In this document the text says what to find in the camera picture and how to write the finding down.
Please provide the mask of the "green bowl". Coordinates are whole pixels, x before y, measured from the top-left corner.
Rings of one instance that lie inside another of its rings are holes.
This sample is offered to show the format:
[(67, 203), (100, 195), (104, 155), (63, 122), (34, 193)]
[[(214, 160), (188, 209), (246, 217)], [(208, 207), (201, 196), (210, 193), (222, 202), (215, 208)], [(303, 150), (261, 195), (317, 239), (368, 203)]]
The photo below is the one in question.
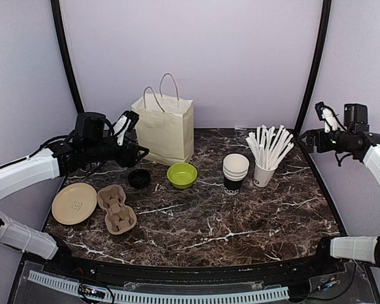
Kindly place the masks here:
[(176, 163), (167, 171), (167, 178), (177, 189), (187, 189), (191, 187), (198, 176), (195, 166), (190, 163)]

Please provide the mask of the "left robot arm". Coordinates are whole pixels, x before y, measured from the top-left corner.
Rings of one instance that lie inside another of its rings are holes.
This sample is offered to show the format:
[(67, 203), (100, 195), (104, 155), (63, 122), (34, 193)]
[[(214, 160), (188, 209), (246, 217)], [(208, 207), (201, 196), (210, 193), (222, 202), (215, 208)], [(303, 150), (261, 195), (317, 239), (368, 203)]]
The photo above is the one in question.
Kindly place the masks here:
[[(111, 123), (96, 112), (77, 115), (75, 128), (68, 135), (48, 139), (30, 155), (0, 166), (0, 201), (46, 180), (64, 177), (93, 163), (114, 161), (122, 168), (134, 167), (149, 150), (125, 138), (138, 123), (139, 115), (127, 110)], [(37, 231), (0, 212), (0, 243), (22, 252), (51, 260), (63, 276), (72, 276), (76, 261), (63, 241)]]

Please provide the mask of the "white paper cup holder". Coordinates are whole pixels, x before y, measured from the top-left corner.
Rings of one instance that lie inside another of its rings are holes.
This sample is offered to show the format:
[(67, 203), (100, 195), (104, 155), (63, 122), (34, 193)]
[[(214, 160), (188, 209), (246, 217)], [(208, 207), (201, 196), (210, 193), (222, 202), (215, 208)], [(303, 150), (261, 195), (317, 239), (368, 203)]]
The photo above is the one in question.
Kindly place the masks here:
[(271, 169), (262, 168), (258, 162), (255, 162), (255, 170), (253, 175), (253, 183), (257, 187), (266, 187), (271, 180), (277, 167)]

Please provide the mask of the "lower stacked black cup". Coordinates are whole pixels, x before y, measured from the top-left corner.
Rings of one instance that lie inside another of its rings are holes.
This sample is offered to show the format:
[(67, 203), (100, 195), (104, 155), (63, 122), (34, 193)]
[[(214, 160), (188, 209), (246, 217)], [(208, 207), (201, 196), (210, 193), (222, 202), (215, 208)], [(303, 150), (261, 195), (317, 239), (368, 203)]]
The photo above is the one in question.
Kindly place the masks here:
[(244, 179), (231, 180), (224, 176), (224, 192), (228, 195), (236, 195), (243, 184)]

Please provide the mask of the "brown cardboard cup carrier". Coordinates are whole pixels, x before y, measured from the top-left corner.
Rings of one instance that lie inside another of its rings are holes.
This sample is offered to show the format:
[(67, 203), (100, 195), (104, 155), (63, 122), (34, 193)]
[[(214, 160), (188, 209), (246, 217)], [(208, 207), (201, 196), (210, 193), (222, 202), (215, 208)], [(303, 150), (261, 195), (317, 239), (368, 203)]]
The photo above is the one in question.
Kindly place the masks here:
[(125, 200), (124, 189), (116, 184), (104, 187), (97, 193), (98, 205), (106, 212), (106, 228), (112, 235), (121, 235), (137, 224), (137, 216), (134, 210), (125, 204)]

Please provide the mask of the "right black frame post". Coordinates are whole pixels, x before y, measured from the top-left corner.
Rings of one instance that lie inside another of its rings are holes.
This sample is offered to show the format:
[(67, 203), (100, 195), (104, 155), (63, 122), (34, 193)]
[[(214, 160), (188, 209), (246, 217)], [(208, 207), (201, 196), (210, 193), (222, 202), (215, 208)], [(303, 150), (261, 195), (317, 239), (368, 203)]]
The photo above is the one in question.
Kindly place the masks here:
[(327, 30), (329, 25), (329, 19), (331, 16), (331, 0), (322, 1), (322, 10), (320, 14), (319, 29), (317, 34), (317, 39), (315, 43), (315, 49), (313, 53), (312, 64), (310, 67), (310, 72), (308, 74), (307, 85), (301, 101), (300, 110), (294, 125), (294, 131), (299, 134), (303, 128), (303, 124), (307, 117), (310, 102), (312, 100), (312, 95), (314, 93), (315, 84), (317, 81), (317, 76), (319, 74), (320, 64), (322, 61), (322, 55), (324, 51), (324, 46), (326, 42)]

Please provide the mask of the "beige round plate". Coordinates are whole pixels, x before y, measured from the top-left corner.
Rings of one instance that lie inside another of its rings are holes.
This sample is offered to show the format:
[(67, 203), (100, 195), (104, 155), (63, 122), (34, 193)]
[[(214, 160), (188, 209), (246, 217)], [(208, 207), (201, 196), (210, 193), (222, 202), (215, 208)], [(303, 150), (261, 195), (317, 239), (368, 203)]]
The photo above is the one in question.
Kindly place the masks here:
[(54, 198), (52, 214), (64, 225), (75, 225), (88, 219), (97, 205), (96, 190), (86, 183), (74, 183), (63, 188)]

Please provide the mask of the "black frame post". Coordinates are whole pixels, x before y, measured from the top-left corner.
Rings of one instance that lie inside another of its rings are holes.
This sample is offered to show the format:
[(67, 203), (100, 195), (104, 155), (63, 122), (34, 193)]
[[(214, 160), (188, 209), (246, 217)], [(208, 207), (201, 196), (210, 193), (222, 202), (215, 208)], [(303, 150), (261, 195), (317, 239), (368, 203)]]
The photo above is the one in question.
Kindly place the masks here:
[(320, 14), (319, 29), (317, 34), (317, 39), (315, 43), (315, 49), (313, 53), (312, 64), (310, 67), (310, 72), (308, 74), (307, 85), (301, 101), (300, 110), (294, 125), (294, 131), (299, 134), (303, 128), (303, 124), (307, 117), (310, 102), (312, 100), (312, 95), (314, 93), (315, 84), (317, 81), (317, 76), (319, 74), (320, 64), (322, 61), (322, 55), (324, 51), (324, 46), (326, 42), (327, 30), (329, 25), (329, 19), (331, 16), (331, 0), (322, 1), (322, 10)]
[(61, 60), (63, 62), (63, 68), (65, 71), (66, 79), (72, 96), (72, 101), (75, 110), (78, 114), (84, 112), (84, 106), (80, 97), (79, 89), (75, 79), (75, 74), (72, 66), (72, 61), (70, 58), (70, 53), (68, 50), (67, 37), (65, 32), (65, 27), (63, 24), (61, 3), (59, 0), (50, 0), (51, 11), (53, 15), (53, 22), (56, 31), (56, 38), (58, 41), (58, 47), (61, 54)]

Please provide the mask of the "left black frame post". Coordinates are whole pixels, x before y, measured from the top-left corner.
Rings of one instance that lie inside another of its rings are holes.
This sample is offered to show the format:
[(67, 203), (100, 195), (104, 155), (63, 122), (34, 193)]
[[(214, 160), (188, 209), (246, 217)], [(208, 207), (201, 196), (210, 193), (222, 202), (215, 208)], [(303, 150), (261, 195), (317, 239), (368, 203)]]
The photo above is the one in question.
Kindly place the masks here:
[(65, 71), (66, 79), (72, 96), (72, 101), (75, 110), (78, 114), (84, 112), (84, 106), (80, 97), (79, 89), (75, 79), (75, 74), (72, 66), (72, 61), (70, 58), (70, 53), (68, 50), (67, 37), (65, 32), (65, 27), (63, 24), (61, 3), (59, 0), (50, 0), (51, 11), (53, 15), (53, 22), (56, 31), (56, 38), (58, 41), (58, 47), (61, 54), (61, 60), (63, 62), (63, 68)]

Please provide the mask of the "black plastic cup lid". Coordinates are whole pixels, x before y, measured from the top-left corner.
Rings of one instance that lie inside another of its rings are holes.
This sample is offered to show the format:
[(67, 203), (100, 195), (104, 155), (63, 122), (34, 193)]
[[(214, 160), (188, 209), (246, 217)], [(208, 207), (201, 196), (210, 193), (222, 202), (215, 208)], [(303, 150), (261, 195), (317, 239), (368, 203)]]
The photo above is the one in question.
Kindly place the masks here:
[(131, 171), (128, 176), (128, 183), (135, 189), (143, 189), (148, 187), (151, 182), (151, 175), (145, 169), (135, 169)]

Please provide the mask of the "white wrapped straws bundle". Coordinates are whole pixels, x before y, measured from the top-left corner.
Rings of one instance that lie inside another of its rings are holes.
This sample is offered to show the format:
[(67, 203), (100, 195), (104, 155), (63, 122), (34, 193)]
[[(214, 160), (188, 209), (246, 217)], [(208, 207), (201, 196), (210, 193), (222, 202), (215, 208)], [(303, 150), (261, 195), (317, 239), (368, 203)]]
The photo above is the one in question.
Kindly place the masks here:
[(294, 136), (283, 125), (279, 128), (261, 125), (250, 132), (246, 142), (255, 157), (257, 165), (264, 170), (275, 170), (285, 156), (293, 149)]

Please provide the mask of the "cream paper carry bag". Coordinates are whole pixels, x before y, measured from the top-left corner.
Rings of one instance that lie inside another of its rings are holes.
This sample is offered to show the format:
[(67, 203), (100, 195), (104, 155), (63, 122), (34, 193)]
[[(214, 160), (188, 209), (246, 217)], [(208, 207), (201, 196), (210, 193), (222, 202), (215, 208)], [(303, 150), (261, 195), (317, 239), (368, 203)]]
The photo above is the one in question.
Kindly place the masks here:
[(132, 104), (139, 114), (135, 131), (138, 144), (148, 148), (145, 160), (162, 165), (187, 163), (194, 153), (194, 105), (191, 99), (169, 96), (152, 87)]

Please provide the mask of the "black front rail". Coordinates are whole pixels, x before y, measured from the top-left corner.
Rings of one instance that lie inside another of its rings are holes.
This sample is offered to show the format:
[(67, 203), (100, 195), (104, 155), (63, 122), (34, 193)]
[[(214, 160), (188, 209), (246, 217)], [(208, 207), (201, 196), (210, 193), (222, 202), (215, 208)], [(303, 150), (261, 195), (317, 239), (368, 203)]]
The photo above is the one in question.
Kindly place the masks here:
[(249, 236), (200, 239), (191, 244), (69, 241), (51, 264), (68, 274), (110, 282), (127, 276), (161, 281), (220, 281), (262, 277), (271, 281), (306, 281), (333, 270), (312, 247), (281, 242), (257, 243)]

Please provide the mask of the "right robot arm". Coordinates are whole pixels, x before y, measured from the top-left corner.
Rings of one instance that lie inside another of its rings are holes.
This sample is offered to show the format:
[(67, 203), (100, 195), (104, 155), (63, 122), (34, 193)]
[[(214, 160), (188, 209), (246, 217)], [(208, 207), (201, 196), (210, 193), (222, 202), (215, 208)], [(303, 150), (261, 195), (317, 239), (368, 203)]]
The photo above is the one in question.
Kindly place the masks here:
[[(380, 190), (380, 134), (370, 130), (367, 106), (345, 104), (342, 120), (322, 101), (315, 105), (315, 111), (323, 127), (299, 135), (298, 144), (307, 153), (332, 152), (338, 164), (352, 157), (369, 173), (370, 186)], [(336, 260), (355, 260), (380, 269), (380, 236), (323, 237), (310, 268), (315, 274), (323, 275)]]

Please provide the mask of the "black paper coffee cup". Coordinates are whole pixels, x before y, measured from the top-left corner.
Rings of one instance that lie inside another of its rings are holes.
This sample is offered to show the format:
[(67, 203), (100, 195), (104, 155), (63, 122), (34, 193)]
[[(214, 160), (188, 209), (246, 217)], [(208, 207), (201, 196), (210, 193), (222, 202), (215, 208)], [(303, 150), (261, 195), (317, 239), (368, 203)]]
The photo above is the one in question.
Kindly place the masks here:
[(223, 171), (234, 177), (245, 176), (248, 173), (250, 162), (244, 155), (233, 153), (223, 160)]

